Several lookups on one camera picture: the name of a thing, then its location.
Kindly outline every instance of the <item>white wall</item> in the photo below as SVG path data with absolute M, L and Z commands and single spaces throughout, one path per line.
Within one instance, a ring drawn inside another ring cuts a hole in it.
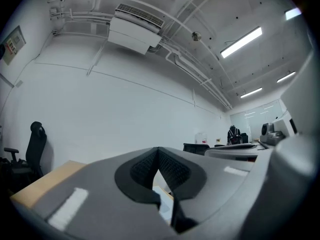
M 86 76 L 101 39 L 55 37 L 22 72 L 0 118 L 3 146 L 25 157 L 30 125 L 48 141 L 45 172 L 67 160 L 90 163 L 146 147 L 183 149 L 205 131 L 227 142 L 230 117 L 199 84 L 163 58 L 108 44 Z M 196 94 L 195 104 L 192 98 Z
M 7 65 L 0 60 L 0 74 L 14 84 L 23 67 L 41 51 L 52 31 L 48 0 L 23 0 L 10 17 L 0 35 L 0 43 L 20 26 L 26 44 Z
M 289 86 L 288 84 L 283 83 L 283 86 L 281 86 L 277 90 L 270 92 L 268 94 L 257 93 L 257 94 L 253 94 L 252 96 L 248 96 L 244 98 L 244 99 L 248 99 L 247 102 L 244 102 L 241 105 L 235 106 L 233 109 L 227 111 L 226 114 L 230 116 L 240 112 L 245 112 L 245 111 L 260 107 L 262 105 L 274 102 L 276 100 L 279 100 L 281 110 L 284 113 L 286 112 L 287 108 L 281 100 L 281 95 L 288 88 L 288 86 Z

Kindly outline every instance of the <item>gray plastic surface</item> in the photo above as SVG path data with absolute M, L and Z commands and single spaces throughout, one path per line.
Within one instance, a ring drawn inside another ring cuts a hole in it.
M 207 181 L 192 199 L 179 202 L 187 218 L 198 225 L 177 234 L 159 215 L 155 204 L 132 201 L 115 183 L 115 171 L 150 148 L 88 164 L 48 191 L 33 207 L 44 220 L 63 203 L 75 187 L 89 191 L 65 233 L 79 239 L 229 239 L 239 235 L 266 175 L 271 149 L 255 163 L 200 156 L 165 148 L 198 164 Z
M 88 190 L 89 196 L 67 226 L 68 235 L 87 240 L 159 239 L 176 235 L 155 204 L 132 201 L 115 182 L 115 172 L 121 164 L 150 149 L 88 164 L 49 190 L 33 210 L 47 219 L 77 187 Z
M 296 212 L 317 176 L 319 150 L 318 136 L 294 136 L 276 146 L 267 180 L 245 221 L 243 239 L 272 239 Z
M 245 176 L 240 176 L 224 171 L 226 167 L 250 172 L 254 163 L 246 161 L 234 161 L 220 158 L 211 158 L 203 156 L 198 159 L 197 156 L 166 147 L 167 150 L 174 152 L 191 162 L 201 166 L 207 175 L 207 181 L 193 199 L 187 199 L 180 202 L 181 208 L 186 217 L 192 218 L 198 223 L 203 222 L 216 212 L 241 186 Z
M 207 149 L 204 153 L 205 157 L 212 158 L 221 158 L 228 160 L 236 160 L 236 159 L 248 159 L 248 158 L 256 158 L 258 155 L 264 153 L 264 147 L 261 145 L 255 144 L 237 144 L 231 145 L 232 149 L 224 148 L 229 146 L 222 147 L 213 147 Z
M 271 151 L 271 149 L 266 149 L 264 155 L 257 157 L 241 186 L 207 220 L 183 234 L 169 237 L 168 240 L 238 239 L 242 225 L 264 183 Z

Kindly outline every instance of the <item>ceiling light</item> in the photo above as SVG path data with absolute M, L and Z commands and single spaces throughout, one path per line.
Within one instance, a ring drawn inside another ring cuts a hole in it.
M 221 52 L 223 58 L 228 57 L 230 54 L 233 54 L 235 51 L 239 50 L 241 47 L 245 46 L 246 44 L 250 43 L 252 40 L 256 39 L 257 37 L 262 35 L 262 28 L 258 27 L 251 31 L 249 34 L 245 35 L 238 41 L 231 44 L 228 48 L 224 49 Z
M 247 97 L 247 96 L 249 96 L 249 95 L 251 95 L 251 94 L 255 94 L 255 93 L 257 93 L 257 92 L 259 92 L 259 91 L 261 91 L 261 90 L 262 90 L 262 87 L 259 88 L 259 89 L 254 90 L 254 91 L 252 91 L 252 92 L 249 92 L 249 93 L 247 93 L 247 94 L 244 94 L 244 95 L 240 96 L 240 98 L 244 98 L 244 97 Z
M 280 78 L 280 79 L 279 79 L 279 80 L 277 80 L 276 82 L 277 82 L 277 83 L 279 83 L 279 82 L 281 82 L 281 81 L 283 81 L 283 80 L 285 80 L 285 79 L 287 79 L 287 78 L 289 78 L 289 77 L 293 76 L 295 73 L 296 73 L 296 72 L 295 72 L 295 71 L 293 71 L 292 73 L 290 73 L 290 74 L 286 75 L 285 77 Z
M 252 113 L 249 113 L 249 114 L 245 114 L 245 116 L 247 116 L 247 115 L 251 115 L 251 114 L 253 114 L 253 113 L 256 113 L 256 112 L 252 112 Z
M 299 8 L 294 8 L 285 12 L 285 19 L 290 20 L 300 14 L 301 14 L 301 11 L 299 10 Z

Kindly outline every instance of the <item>table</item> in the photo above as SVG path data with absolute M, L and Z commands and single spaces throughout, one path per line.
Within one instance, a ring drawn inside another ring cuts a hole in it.
M 64 179 L 70 177 L 84 166 L 86 166 L 85 163 L 69 160 L 65 164 L 59 166 L 29 186 L 15 193 L 10 198 L 30 209 L 48 190 L 62 182 Z M 163 191 L 173 200 L 173 197 L 169 193 L 165 190 Z

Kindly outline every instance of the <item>pipe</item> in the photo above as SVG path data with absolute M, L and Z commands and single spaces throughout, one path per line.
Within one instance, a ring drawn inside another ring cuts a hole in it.
M 174 42 L 180 49 L 184 50 L 187 54 L 189 54 L 189 56 L 190 56 L 191 58 L 193 58 L 199 65 L 201 65 L 203 68 L 206 68 L 206 67 L 201 63 L 201 61 L 199 61 L 196 57 L 194 57 L 194 56 L 193 56 L 187 49 L 185 49 L 183 46 L 181 46 L 181 45 L 178 44 L 176 41 L 170 39 L 170 38 L 167 37 L 167 36 L 164 36 L 164 37 L 167 38 L 170 42 Z M 217 60 L 217 58 L 216 58 L 215 55 L 214 55 L 214 58 L 215 58 L 215 60 L 217 61 L 217 63 L 220 65 L 220 67 L 222 68 L 222 70 L 224 71 L 226 77 L 229 79 L 232 87 L 235 88 L 234 85 L 233 85 L 233 83 L 232 83 L 232 81 L 231 81 L 231 79 L 229 78 L 228 74 L 226 73 L 224 67 L 221 65 L 221 63 L 219 62 L 219 60 Z
M 187 60 L 186 58 L 182 57 L 181 55 L 179 56 L 179 59 L 185 63 L 187 66 L 189 66 L 190 68 L 192 68 L 194 71 L 196 71 L 200 76 L 202 76 L 204 79 L 208 80 L 208 77 L 202 73 L 201 70 L 199 70 L 196 66 L 194 66 L 189 60 Z M 228 104 L 228 106 L 231 106 L 231 104 L 229 103 L 229 101 L 226 99 L 226 97 L 221 93 L 221 91 L 214 85 L 212 84 L 213 88 L 217 91 L 217 93 L 224 99 L 224 101 Z
M 94 66 L 96 65 L 97 60 L 98 60 L 98 58 L 99 58 L 102 50 L 104 49 L 105 44 L 107 43 L 107 41 L 108 41 L 108 39 L 106 39 L 105 41 L 103 41 L 103 43 L 101 44 L 100 49 L 98 50 L 98 52 L 97 52 L 96 55 L 94 56 L 94 58 L 93 58 L 93 60 L 92 60 L 92 63 L 91 63 L 91 65 L 90 65 L 89 69 L 88 69 L 88 72 L 86 73 L 87 76 L 90 75 L 91 70 L 92 70 L 92 69 L 94 68 Z
M 198 10 L 200 10 L 200 8 L 201 8 L 202 6 L 204 6 L 208 1 L 209 1 L 209 0 L 203 0 L 202 3 L 199 4 L 199 6 L 196 6 L 195 9 L 190 13 L 190 15 L 183 21 L 183 23 L 186 23 L 188 20 L 190 20 L 191 17 L 192 17 Z M 177 30 L 173 33 L 172 37 L 174 37 L 174 36 L 178 33 L 178 31 L 179 31 L 180 29 L 181 29 L 181 26 L 179 26 L 179 27 L 177 28 Z
M 80 32 L 60 32 L 60 33 L 56 33 L 54 35 L 56 36 L 56 35 L 64 35 L 64 34 L 66 34 L 66 35 L 82 35 L 82 36 L 108 39 L 108 37 L 106 37 L 106 36 L 97 35 L 97 34 L 86 34 L 86 33 L 80 33 Z
M 49 0 L 49 1 L 47 1 L 47 3 L 49 4 L 49 3 L 54 2 L 54 1 L 58 1 L 58 0 Z
M 56 17 L 59 15 L 68 15 L 69 12 L 57 12 L 57 13 L 51 13 L 50 16 L 51 17 Z M 73 15 L 78 15 L 78 14 L 90 14 L 90 15 L 101 15 L 101 16 L 109 16 L 109 17 L 113 17 L 115 16 L 114 14 L 110 14 L 110 13 L 103 13 L 103 12 L 97 12 L 97 11 L 73 11 L 72 12 Z
M 68 20 L 63 23 L 59 31 L 61 31 L 67 23 L 89 23 L 89 24 L 93 23 L 97 25 L 108 26 L 108 24 L 106 24 L 105 22 L 101 23 L 101 22 L 92 22 L 92 21 L 86 21 L 86 20 Z
M 205 80 L 208 80 L 208 77 L 202 73 L 202 71 L 200 71 L 197 67 L 195 67 L 190 61 L 188 61 L 187 59 L 185 59 L 184 57 L 182 57 L 181 53 L 176 50 L 173 49 L 172 47 L 170 47 L 172 49 L 172 51 L 178 55 L 179 59 L 184 62 L 187 66 L 191 67 L 194 71 L 196 71 L 201 77 L 203 77 Z M 227 106 L 232 108 L 231 104 L 229 103 L 229 101 L 225 98 L 225 96 L 220 92 L 220 90 L 211 82 L 211 85 L 214 87 L 214 89 L 218 92 L 218 94 L 223 98 L 224 102 L 226 102 Z
M 187 31 L 189 31 L 191 34 L 193 33 L 193 31 L 187 27 L 183 22 L 181 22 L 180 20 L 178 20 L 177 18 L 175 18 L 174 16 L 171 16 L 169 13 L 165 12 L 164 10 L 161 10 L 160 8 L 156 7 L 156 6 L 153 6 L 152 4 L 149 4 L 147 2 L 143 2 L 141 0 L 129 0 L 129 1 L 132 1 L 132 2 L 135 2 L 135 3 L 138 3 L 138 4 L 141 4 L 141 5 L 144 5 L 144 6 L 147 6 L 147 7 L 150 7 L 164 15 L 166 15 L 167 17 L 169 17 L 170 19 L 174 20 L 175 22 L 177 22 L 179 25 L 181 25 L 182 27 L 184 27 Z M 231 85 L 234 87 L 231 79 L 229 78 L 225 68 L 221 65 L 221 63 L 219 62 L 219 60 L 216 58 L 216 55 L 210 50 L 210 48 L 204 43 L 203 40 L 200 40 L 200 43 L 209 51 L 209 53 L 213 56 L 213 58 L 216 60 L 216 62 L 219 64 L 219 66 L 222 68 L 222 70 L 224 71 L 224 73 L 226 74 L 227 78 L 229 79 Z
M 187 70 L 187 68 L 185 67 L 185 65 L 183 65 L 182 63 L 180 63 L 180 62 L 177 61 L 177 60 L 174 60 L 174 62 L 175 62 L 175 64 L 176 64 L 177 66 L 179 66 L 180 68 L 184 69 L 186 72 L 188 72 L 188 73 L 193 77 L 192 73 L 191 73 L 189 70 Z M 223 100 L 221 100 L 220 97 L 218 97 L 218 96 L 214 93 L 214 91 L 213 91 L 211 88 L 209 88 L 209 87 L 207 87 L 207 86 L 205 86 L 205 85 L 203 85 L 203 87 L 204 87 L 213 97 L 215 97 L 222 105 L 224 105 L 227 109 L 230 108 L 227 104 L 225 104 L 225 103 L 223 102 Z
M 205 83 L 207 83 L 207 82 L 209 82 L 209 81 L 211 81 L 211 80 L 212 80 L 212 78 L 210 78 L 210 79 L 208 79 L 208 80 L 205 80 L 204 82 L 200 83 L 200 85 L 202 86 L 202 85 L 204 85 Z
M 194 5 L 194 3 L 193 3 L 193 0 L 187 0 L 188 2 L 185 4 L 185 5 L 183 5 L 183 7 L 181 8 L 181 10 L 179 10 L 178 11 L 178 13 L 176 14 L 176 18 L 178 18 L 184 11 L 185 11 L 185 9 L 190 5 L 190 4 L 193 4 Z M 174 21 L 172 21 L 172 22 L 170 22 L 166 27 L 165 27 L 165 29 L 163 30 L 163 33 L 165 33 L 165 30 L 166 30 L 166 32 L 168 33 L 169 31 L 170 31 L 170 29 L 171 29 L 171 27 L 173 26 L 173 24 L 174 24 Z
M 169 52 L 169 53 L 167 54 L 167 56 L 165 57 L 165 59 L 166 59 L 168 62 L 172 63 L 172 64 L 175 65 L 175 66 L 178 66 L 178 67 L 181 68 L 184 72 L 186 72 L 189 76 L 191 76 L 194 80 L 196 80 L 198 83 L 201 83 L 201 81 L 200 81 L 198 78 L 196 78 L 190 71 L 188 71 L 186 68 L 184 68 L 184 67 L 179 66 L 178 64 L 176 64 L 176 63 L 175 63 L 176 61 L 173 62 L 173 61 L 171 61 L 171 60 L 169 59 L 169 56 L 170 56 L 171 53 L 172 53 L 172 50 L 171 50 L 170 48 L 165 47 L 165 46 L 162 46 L 162 47 Z
M 97 19 L 97 20 L 111 20 L 111 19 L 108 19 L 108 18 L 105 18 L 105 17 L 95 17 L 95 16 L 74 16 L 73 13 L 72 13 L 72 9 L 70 8 L 69 9 L 70 11 L 70 17 L 71 19 L 74 20 L 74 18 L 82 18 L 82 19 Z
M 94 18 L 90 18 L 90 17 L 77 17 L 75 18 L 75 16 L 72 16 L 71 20 L 65 21 L 65 23 L 63 24 L 63 26 L 66 23 L 94 23 L 94 24 L 98 24 L 98 25 L 108 25 L 108 23 L 111 21 L 111 19 L 109 18 L 104 18 L 105 20 L 100 20 L 100 19 L 94 19 Z
M 181 56 L 180 52 L 178 50 L 175 50 L 172 47 L 169 47 L 167 45 L 165 45 L 164 43 L 160 43 L 160 45 L 165 48 L 169 53 L 167 54 L 167 56 L 165 57 L 165 59 L 167 61 L 169 61 L 170 63 L 178 66 L 179 68 L 181 68 L 183 71 L 185 71 L 189 76 L 191 76 L 193 79 L 195 79 L 199 84 L 201 84 L 203 81 L 201 79 L 199 79 L 197 76 L 195 76 L 187 67 L 185 67 L 185 65 L 183 65 L 182 63 L 180 63 L 179 61 L 176 61 L 176 58 L 174 58 L 174 62 L 172 62 L 171 60 L 169 60 L 169 56 L 170 54 L 173 52 L 174 54 L 176 54 L 178 57 Z M 203 87 L 212 95 L 214 96 L 219 102 L 221 102 L 227 109 L 230 109 L 230 106 L 227 105 L 223 100 L 221 100 L 221 98 L 218 97 L 217 94 L 215 94 L 214 90 L 212 90 L 210 87 L 203 85 Z
M 206 67 L 201 63 L 200 60 L 198 60 L 195 56 L 193 56 L 193 55 L 192 55 L 187 49 L 185 49 L 183 46 L 181 46 L 181 45 L 178 44 L 176 41 L 170 39 L 170 38 L 167 37 L 167 36 L 164 36 L 164 37 L 167 38 L 170 42 L 174 42 L 174 43 L 176 44 L 176 46 L 177 46 L 179 49 L 183 50 L 183 51 L 184 51 L 184 54 L 185 54 L 187 57 L 189 57 L 191 60 L 194 60 L 196 63 L 198 63 L 198 64 L 199 64 L 201 67 L 203 67 L 204 69 L 206 68 Z

